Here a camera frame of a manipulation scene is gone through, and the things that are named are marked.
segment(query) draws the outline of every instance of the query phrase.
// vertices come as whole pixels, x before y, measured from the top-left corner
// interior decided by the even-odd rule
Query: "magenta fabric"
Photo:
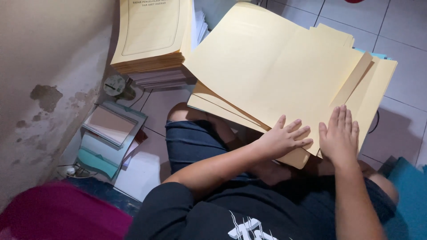
[[[132,217],[76,187],[54,182],[17,195],[0,215],[0,240],[123,239]]]

